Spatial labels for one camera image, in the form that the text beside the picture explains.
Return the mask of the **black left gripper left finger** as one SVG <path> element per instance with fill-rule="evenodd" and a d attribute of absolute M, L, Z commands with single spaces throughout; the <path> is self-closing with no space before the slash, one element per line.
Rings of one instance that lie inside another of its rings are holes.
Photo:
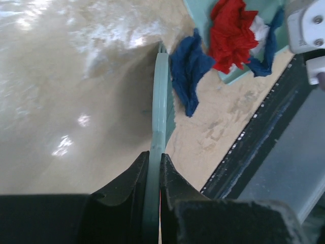
<path fill-rule="evenodd" d="M 1 243 L 141 243 L 148 160 L 92 194 L 1 196 Z"/>

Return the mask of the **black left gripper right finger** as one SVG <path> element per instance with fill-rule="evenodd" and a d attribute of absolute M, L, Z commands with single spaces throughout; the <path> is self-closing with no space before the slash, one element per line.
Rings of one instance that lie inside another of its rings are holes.
<path fill-rule="evenodd" d="M 294 212 L 274 200 L 211 200 L 160 163 L 163 243 L 308 243 Z"/>

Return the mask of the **green hand brush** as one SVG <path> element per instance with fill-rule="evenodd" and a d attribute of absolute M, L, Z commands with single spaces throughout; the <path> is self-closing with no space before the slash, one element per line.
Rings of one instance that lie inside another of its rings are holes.
<path fill-rule="evenodd" d="M 155 61 L 152 97 L 152 139 L 146 179 L 142 239 L 158 243 L 160 209 L 160 162 L 175 130 L 175 108 L 170 71 L 170 58 L 163 42 L 159 43 Z"/>

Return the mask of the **blue scrap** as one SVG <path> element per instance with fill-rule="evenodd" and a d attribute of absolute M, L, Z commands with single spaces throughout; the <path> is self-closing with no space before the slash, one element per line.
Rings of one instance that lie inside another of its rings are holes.
<path fill-rule="evenodd" d="M 266 77 L 272 74 L 272 65 L 274 61 L 274 56 L 277 51 L 277 40 L 275 31 L 277 28 L 281 27 L 284 20 L 284 9 L 279 8 L 273 17 L 269 26 L 269 31 L 266 36 L 266 44 L 264 48 L 264 58 L 262 61 L 251 56 L 248 60 L 247 66 L 253 72 L 254 77 Z"/>
<path fill-rule="evenodd" d="M 170 59 L 173 89 L 185 108 L 186 116 L 192 117 L 199 104 L 197 85 L 216 61 L 204 53 L 197 28 L 192 36 L 180 41 Z"/>

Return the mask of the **red paper scrap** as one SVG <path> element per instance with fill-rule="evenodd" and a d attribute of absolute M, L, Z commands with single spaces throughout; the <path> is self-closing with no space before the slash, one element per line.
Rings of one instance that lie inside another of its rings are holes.
<path fill-rule="evenodd" d="M 258 11 L 245 10 L 243 0 L 218 1 L 213 7 L 210 18 L 209 55 L 214 58 L 214 69 L 230 73 L 232 65 L 243 69 L 249 63 L 250 50 L 258 45 L 250 27 Z"/>

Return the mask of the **green plastic dustpan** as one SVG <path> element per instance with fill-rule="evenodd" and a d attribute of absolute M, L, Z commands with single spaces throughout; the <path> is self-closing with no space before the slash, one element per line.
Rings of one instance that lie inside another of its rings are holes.
<path fill-rule="evenodd" d="M 272 73 L 275 55 L 288 48 L 285 1 L 185 1 L 225 84 L 249 72 Z"/>

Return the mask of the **white paper wad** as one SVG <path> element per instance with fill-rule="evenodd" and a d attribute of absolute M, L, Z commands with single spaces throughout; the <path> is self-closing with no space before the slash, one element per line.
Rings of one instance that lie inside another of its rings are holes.
<path fill-rule="evenodd" d="M 258 41 L 258 45 L 250 50 L 251 55 L 256 56 L 262 49 L 264 49 L 269 28 L 270 27 L 264 23 L 262 18 L 260 18 L 258 15 L 255 16 L 250 30 L 254 33 L 255 40 Z"/>

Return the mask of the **aluminium rail frame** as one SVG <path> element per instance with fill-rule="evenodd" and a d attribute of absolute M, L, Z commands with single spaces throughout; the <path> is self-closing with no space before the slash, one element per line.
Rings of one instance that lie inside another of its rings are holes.
<path fill-rule="evenodd" d="M 313 90 L 239 195 L 278 200 L 304 222 L 324 193 L 324 92 Z"/>

